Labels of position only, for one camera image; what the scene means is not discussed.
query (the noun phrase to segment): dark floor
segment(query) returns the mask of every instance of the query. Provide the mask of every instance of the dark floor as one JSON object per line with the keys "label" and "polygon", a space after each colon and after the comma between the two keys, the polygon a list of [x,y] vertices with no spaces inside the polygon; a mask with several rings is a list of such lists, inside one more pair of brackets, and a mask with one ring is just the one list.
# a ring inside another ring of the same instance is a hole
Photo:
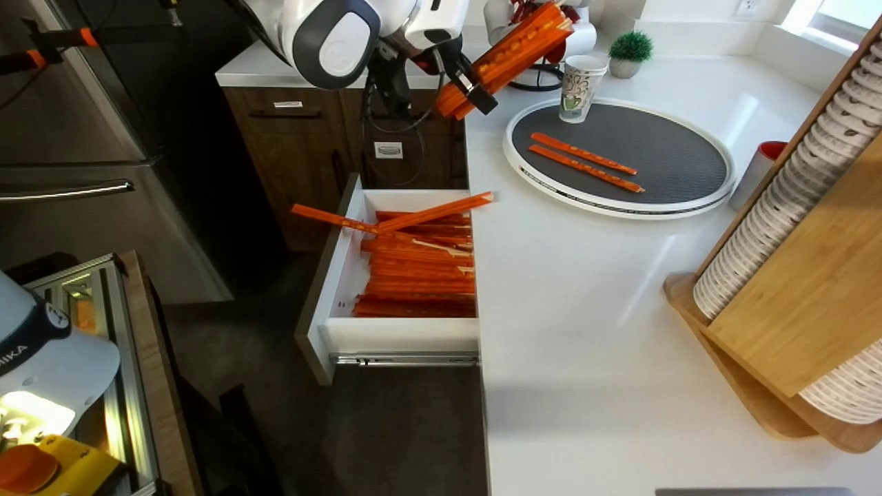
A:
{"label": "dark floor", "polygon": [[[234,303],[165,306],[183,376],[216,405],[242,386],[290,496],[486,496],[480,368],[340,368],[318,386],[292,341],[310,274],[286,258]],[[256,494],[230,466],[248,449],[202,451],[213,494]]]}

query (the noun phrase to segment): open drawer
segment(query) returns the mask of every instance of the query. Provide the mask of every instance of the open drawer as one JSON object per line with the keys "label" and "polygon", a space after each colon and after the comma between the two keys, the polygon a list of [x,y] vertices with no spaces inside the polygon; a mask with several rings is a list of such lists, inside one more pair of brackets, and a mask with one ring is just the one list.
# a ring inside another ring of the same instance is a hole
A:
{"label": "open drawer", "polygon": [[[464,196],[465,189],[365,189],[354,181],[341,215],[376,223],[376,208],[414,211]],[[329,236],[304,299],[296,341],[318,382],[329,386],[333,367],[475,367],[476,316],[354,316],[370,277],[362,239],[354,229]]]}

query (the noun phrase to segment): wooden cabinet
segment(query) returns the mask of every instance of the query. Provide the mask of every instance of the wooden cabinet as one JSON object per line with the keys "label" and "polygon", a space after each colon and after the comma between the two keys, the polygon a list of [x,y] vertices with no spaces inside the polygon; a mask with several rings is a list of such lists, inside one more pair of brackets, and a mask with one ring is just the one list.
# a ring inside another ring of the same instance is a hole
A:
{"label": "wooden cabinet", "polygon": [[340,90],[351,163],[370,188],[465,188],[464,123],[438,119],[436,90],[414,90],[414,122],[391,119],[377,97]]}
{"label": "wooden cabinet", "polygon": [[[414,90],[416,109],[429,109],[434,99],[436,90]],[[290,204],[336,208],[347,172],[370,188],[465,185],[460,122],[403,123],[367,113],[362,88],[226,88],[226,101],[290,250],[319,254],[329,234],[290,215]]]}
{"label": "wooden cabinet", "polygon": [[336,208],[347,175],[347,139],[333,90],[226,88],[250,163],[286,248],[318,254],[325,230],[290,215],[296,200]]}

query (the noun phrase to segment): plate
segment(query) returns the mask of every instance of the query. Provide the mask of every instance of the plate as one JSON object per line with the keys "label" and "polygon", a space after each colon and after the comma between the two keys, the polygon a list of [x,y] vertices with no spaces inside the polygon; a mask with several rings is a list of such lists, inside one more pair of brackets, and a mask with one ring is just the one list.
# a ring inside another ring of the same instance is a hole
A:
{"label": "plate", "polygon": [[[530,133],[635,164],[646,193],[617,189],[533,155]],[[505,128],[505,156],[541,193],[609,218],[679,219],[708,211],[733,193],[726,146],[673,115],[624,101],[592,101],[585,123],[560,122],[556,101],[525,106]]]}

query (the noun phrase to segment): gray plate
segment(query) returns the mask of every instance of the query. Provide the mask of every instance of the gray plate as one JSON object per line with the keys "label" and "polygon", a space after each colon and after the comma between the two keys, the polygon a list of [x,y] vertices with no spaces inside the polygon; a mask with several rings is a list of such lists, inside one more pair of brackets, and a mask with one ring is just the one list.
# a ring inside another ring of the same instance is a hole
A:
{"label": "gray plate", "polygon": [[[580,171],[562,167],[530,152],[530,133],[548,133],[581,148],[635,164],[646,193],[635,196]],[[520,163],[520,172],[560,188],[571,199],[596,206],[664,215],[720,204],[733,188],[731,156],[713,137],[658,113],[628,104],[596,101],[585,123],[556,119],[556,101],[525,109],[514,119],[508,139]]]}

